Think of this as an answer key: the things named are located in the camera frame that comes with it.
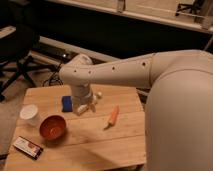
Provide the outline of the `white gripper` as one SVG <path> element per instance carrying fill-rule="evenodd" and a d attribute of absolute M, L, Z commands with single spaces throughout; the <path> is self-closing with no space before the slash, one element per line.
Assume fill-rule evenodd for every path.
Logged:
<path fill-rule="evenodd" d="M 79 106 L 76 110 L 78 116 L 82 115 L 89 108 L 93 113 L 96 112 L 96 104 L 91 103 L 93 100 L 93 91 L 89 84 L 72 86 L 71 91 L 73 105 Z"/>

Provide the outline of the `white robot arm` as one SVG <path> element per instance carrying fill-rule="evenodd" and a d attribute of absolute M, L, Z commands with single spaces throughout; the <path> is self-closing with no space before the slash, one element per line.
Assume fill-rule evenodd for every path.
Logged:
<path fill-rule="evenodd" d="M 149 53 L 94 65 L 79 54 L 60 78 L 76 106 L 92 101 L 93 84 L 147 88 L 147 171 L 213 171 L 213 54 Z"/>

